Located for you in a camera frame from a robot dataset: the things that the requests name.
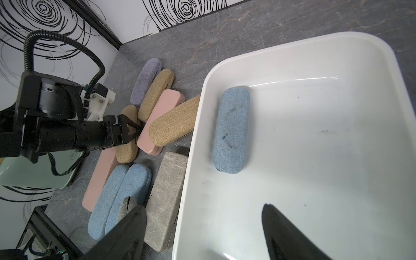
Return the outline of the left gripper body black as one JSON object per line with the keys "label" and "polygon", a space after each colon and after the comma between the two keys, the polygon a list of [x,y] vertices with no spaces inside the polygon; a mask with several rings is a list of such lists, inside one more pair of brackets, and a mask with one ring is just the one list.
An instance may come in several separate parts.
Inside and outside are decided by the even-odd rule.
{"label": "left gripper body black", "polygon": [[86,121],[82,87],[63,78],[24,72],[19,89],[20,155],[28,159],[68,150],[100,150],[122,144],[116,117]]}

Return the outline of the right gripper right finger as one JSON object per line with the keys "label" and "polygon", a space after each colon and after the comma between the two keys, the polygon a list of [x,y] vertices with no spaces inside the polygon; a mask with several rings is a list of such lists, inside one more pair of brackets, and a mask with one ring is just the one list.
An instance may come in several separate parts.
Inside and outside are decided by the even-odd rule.
{"label": "right gripper right finger", "polygon": [[271,260],[328,260],[329,257],[272,204],[262,209],[262,226]]}

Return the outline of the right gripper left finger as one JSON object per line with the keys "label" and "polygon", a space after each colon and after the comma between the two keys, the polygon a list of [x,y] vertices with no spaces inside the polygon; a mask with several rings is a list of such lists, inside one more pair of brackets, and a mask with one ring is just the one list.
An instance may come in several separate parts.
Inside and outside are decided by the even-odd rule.
{"label": "right gripper left finger", "polygon": [[132,209],[82,260],[141,259],[147,216],[143,206]]}

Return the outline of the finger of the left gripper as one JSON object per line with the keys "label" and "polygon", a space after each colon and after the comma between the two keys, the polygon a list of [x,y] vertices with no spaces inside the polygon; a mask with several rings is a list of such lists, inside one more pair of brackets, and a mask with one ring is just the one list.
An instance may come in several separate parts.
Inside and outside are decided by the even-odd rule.
{"label": "finger of the left gripper", "polygon": [[138,123],[124,114],[118,116],[118,124],[123,135],[139,135],[143,130]]}
{"label": "finger of the left gripper", "polygon": [[141,131],[136,131],[132,134],[129,134],[129,132],[122,132],[120,134],[120,145],[130,143],[131,141],[135,140],[140,134]]}

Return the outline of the purple fabric glasses case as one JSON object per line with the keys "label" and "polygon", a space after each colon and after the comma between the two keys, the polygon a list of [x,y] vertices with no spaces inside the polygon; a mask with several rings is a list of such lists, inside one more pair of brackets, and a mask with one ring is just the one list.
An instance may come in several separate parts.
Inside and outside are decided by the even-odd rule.
{"label": "purple fabric glasses case", "polygon": [[147,91],[149,90],[156,76],[160,73],[161,68],[162,62],[158,58],[151,58],[145,63],[137,78],[137,81],[135,82],[131,94],[130,102],[132,105],[139,107],[141,106]]}

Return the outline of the light blue glasses case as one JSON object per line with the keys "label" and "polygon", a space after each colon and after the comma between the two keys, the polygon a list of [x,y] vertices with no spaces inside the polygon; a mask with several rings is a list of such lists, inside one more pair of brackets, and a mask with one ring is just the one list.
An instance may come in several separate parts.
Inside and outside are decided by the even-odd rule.
{"label": "light blue glasses case", "polygon": [[250,102],[245,86],[229,88],[221,96],[213,144],[213,163],[220,172],[236,174],[246,165]]}
{"label": "light blue glasses case", "polygon": [[89,236],[96,241],[105,236],[105,226],[109,213],[128,169],[129,166],[127,165],[118,165],[110,174],[97,200],[87,228]]}
{"label": "light blue glasses case", "polygon": [[134,164],[123,177],[105,226],[105,234],[108,234],[119,222],[119,210],[123,200],[127,197],[134,198],[138,205],[143,205],[152,180],[151,170],[142,164]]}

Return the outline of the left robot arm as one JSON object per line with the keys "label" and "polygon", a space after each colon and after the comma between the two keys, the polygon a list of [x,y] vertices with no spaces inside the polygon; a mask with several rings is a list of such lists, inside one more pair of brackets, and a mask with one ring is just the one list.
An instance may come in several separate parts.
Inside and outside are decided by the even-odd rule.
{"label": "left robot arm", "polygon": [[142,127],[126,115],[86,121],[81,91],[75,82],[25,71],[16,102],[1,111],[1,157],[36,163],[47,153],[103,150],[141,134]]}

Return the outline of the pink glasses case lower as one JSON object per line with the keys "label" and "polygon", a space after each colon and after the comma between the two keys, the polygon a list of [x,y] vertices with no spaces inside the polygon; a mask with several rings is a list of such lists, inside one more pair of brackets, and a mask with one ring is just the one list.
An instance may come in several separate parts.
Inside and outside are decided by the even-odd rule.
{"label": "pink glasses case lower", "polygon": [[118,165],[115,147],[101,152],[82,200],[82,206],[87,211],[92,212],[94,210],[110,174]]}

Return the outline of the pink glasses case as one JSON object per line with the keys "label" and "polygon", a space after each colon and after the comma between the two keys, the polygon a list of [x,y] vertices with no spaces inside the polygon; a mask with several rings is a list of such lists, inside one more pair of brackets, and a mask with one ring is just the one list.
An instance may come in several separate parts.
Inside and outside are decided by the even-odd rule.
{"label": "pink glasses case", "polygon": [[161,153],[163,146],[159,145],[163,143],[159,140],[157,134],[163,134],[163,131],[166,131],[165,120],[167,114],[184,103],[185,100],[185,96],[179,91],[167,89],[162,92],[137,139],[136,144],[139,149],[151,156],[157,156]]}
{"label": "pink glasses case", "polygon": [[115,147],[101,152],[82,200],[82,206],[87,211],[92,212],[94,210],[110,174],[118,165]]}

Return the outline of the grey fabric glasses case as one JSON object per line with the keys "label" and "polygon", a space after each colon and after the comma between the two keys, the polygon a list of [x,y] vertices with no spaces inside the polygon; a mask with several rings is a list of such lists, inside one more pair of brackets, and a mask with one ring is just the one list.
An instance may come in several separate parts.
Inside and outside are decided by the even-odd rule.
{"label": "grey fabric glasses case", "polygon": [[131,210],[137,206],[138,203],[135,197],[126,197],[121,203],[118,214],[118,221],[120,222],[124,217],[128,215]]}

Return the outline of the pink glasses case upper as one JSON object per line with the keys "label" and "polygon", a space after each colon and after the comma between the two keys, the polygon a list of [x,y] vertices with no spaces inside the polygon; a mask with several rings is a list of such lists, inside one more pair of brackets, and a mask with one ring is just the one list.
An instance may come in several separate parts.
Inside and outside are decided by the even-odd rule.
{"label": "pink glasses case upper", "polygon": [[185,100],[185,96],[179,91],[167,89],[162,92],[137,139],[136,144],[139,149],[151,156],[157,156],[161,153],[163,146],[159,145],[163,143],[159,140],[157,134],[163,134],[163,131],[166,131],[165,120],[167,114],[184,103]]}

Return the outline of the tan fabric glasses case upper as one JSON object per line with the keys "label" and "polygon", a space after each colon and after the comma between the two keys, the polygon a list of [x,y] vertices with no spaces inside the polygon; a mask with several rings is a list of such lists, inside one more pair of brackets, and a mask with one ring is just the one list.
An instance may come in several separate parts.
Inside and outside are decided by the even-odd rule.
{"label": "tan fabric glasses case upper", "polygon": [[147,122],[162,92],[170,89],[174,81],[174,72],[171,69],[163,69],[152,82],[142,104],[138,110],[138,119]]}

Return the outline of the white plastic storage tray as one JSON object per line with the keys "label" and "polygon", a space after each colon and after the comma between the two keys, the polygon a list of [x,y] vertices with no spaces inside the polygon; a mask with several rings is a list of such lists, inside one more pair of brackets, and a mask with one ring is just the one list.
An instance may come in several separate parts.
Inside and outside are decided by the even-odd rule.
{"label": "white plastic storage tray", "polygon": [[[222,94],[251,94],[248,159],[213,164]],[[334,260],[416,257],[416,117],[393,49],[338,32],[226,59],[203,83],[175,260],[267,260],[279,209]]]}

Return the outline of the mint green toaster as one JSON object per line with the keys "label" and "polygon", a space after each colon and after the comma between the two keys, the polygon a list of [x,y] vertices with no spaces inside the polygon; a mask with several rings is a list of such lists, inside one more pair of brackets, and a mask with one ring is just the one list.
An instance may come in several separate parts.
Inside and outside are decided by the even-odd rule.
{"label": "mint green toaster", "polygon": [[5,158],[1,163],[1,185],[10,187],[55,188],[69,184],[77,169],[64,176],[55,176],[47,155],[40,156],[37,163],[31,163],[23,156]]}

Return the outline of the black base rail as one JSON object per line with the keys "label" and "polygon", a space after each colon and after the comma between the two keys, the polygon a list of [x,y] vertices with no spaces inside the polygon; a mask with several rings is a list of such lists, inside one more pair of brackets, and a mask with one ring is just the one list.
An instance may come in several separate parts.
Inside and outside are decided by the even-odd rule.
{"label": "black base rail", "polygon": [[44,213],[45,209],[34,209],[16,248],[35,260],[80,259],[83,253]]}

